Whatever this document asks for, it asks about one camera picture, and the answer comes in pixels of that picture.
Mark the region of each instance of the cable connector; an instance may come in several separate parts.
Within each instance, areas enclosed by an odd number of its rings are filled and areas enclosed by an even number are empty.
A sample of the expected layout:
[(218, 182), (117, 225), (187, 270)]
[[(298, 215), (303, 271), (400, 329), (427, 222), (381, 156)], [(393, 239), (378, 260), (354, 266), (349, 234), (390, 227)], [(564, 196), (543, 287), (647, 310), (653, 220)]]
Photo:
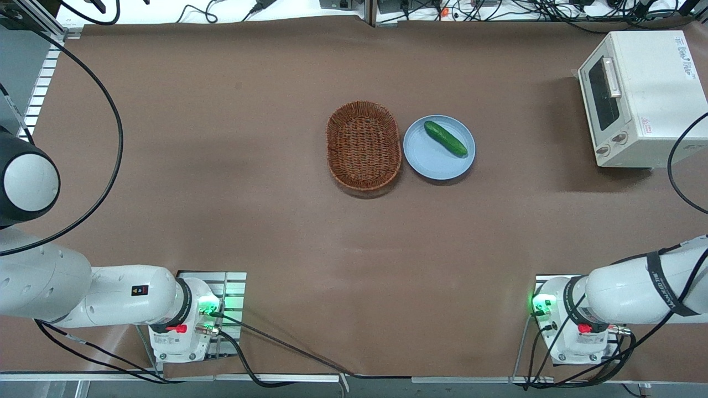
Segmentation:
[(629, 336), (632, 334), (632, 330), (628, 327), (618, 325), (608, 325), (607, 331), (613, 334), (619, 334), (620, 336)]
[(643, 397), (651, 397), (651, 384), (639, 383), (639, 395)]
[(198, 334), (207, 334), (209, 336), (219, 336), (221, 329), (216, 326), (203, 325), (195, 327), (194, 332)]

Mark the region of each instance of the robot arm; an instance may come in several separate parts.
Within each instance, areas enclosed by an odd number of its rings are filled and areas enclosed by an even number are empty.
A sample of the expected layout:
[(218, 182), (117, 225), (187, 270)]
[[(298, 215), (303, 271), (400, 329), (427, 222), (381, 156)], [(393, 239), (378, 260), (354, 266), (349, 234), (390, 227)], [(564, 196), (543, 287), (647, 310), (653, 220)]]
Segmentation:
[[(597, 364), (614, 351), (608, 334), (628, 333), (620, 324), (708, 322), (708, 237), (670, 249), (635, 256), (590, 275), (556, 277), (544, 283), (533, 311), (555, 363)], [(678, 299), (690, 274), (692, 287)]]
[[(51, 159), (0, 129), (0, 252), (37, 242), (13, 225), (44, 215), (58, 195)], [(217, 309), (204, 281), (162, 267), (91, 267), (52, 243), (0, 256), (0, 314), (69, 328), (147, 324), (155, 356), (168, 362), (204, 358), (210, 337), (198, 325), (213, 325), (205, 313)]]
[(683, 300), (683, 291), (694, 265), (708, 248), (706, 236), (658, 255), (660, 264), (649, 269), (649, 257), (642, 256), (594, 270), (585, 285), (585, 307), (608, 324), (656, 324), (669, 311), (668, 323), (708, 322), (707, 265), (703, 265), (691, 290)]

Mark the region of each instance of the table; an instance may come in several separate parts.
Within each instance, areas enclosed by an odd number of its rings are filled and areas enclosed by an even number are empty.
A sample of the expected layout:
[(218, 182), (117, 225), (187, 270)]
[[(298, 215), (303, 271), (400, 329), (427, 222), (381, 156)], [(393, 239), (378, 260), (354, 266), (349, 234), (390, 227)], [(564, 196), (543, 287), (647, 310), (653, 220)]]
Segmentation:
[[(708, 73), (705, 29), (692, 24), (686, 35)], [(87, 28), (67, 44), (121, 110), (125, 163), (101, 211), (58, 243), (96, 266), (246, 271), (244, 321), (357, 373), (509, 376), (536, 273), (586, 273), (705, 232), (665, 171), (595, 166), (573, 68), (601, 38), (560, 23), (389, 30), (354, 17)], [(406, 164), (381, 198), (340, 192), (324, 126), (355, 99), (385, 104), (402, 130), (431, 113), (461, 120), (478, 145), (471, 172), (435, 186)], [(64, 185), (57, 207), (26, 230), (56, 230), (103, 188), (115, 150), (104, 101), (59, 60), (36, 139)], [(706, 166), (700, 156), (676, 171), (703, 203)], [(28, 325), (0, 322), (3, 370), (97, 370)], [(704, 331), (667, 326), (618, 379), (705, 382)], [(76, 334), (144, 357), (132, 326)], [(257, 372), (329, 372), (242, 339)], [(28, 344), (32, 358), (21, 355)], [(239, 366), (229, 358), (166, 370)]]

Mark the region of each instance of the label sticker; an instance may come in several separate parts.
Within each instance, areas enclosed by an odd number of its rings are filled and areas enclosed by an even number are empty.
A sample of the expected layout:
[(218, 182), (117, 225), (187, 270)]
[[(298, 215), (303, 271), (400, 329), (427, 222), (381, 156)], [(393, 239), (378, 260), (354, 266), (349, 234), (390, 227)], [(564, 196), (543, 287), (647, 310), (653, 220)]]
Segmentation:
[(131, 296), (145, 296), (147, 295), (149, 285), (136, 285), (130, 290)]
[(576, 341), (578, 344), (599, 344), (605, 342), (605, 337), (602, 334), (578, 334)]
[(696, 79), (696, 66), (693, 64), (686, 41), (683, 38), (675, 37), (673, 42), (676, 44), (678, 56), (681, 57), (683, 62), (683, 72), (686, 73), (686, 79)]
[(644, 134), (650, 135), (651, 134), (651, 122), (647, 118), (640, 118), (641, 120), (641, 129), (644, 130)]

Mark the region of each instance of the gray wall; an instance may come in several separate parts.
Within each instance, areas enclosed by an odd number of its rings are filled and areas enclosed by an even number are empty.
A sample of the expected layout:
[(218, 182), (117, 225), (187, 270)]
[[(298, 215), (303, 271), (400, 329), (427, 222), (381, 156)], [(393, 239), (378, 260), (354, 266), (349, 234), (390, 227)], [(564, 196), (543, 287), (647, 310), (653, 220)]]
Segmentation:
[[(23, 113), (48, 50), (49, 44), (36, 34), (0, 25), (0, 82)], [(20, 128), (4, 99), (0, 101), (0, 125), (12, 133)]]

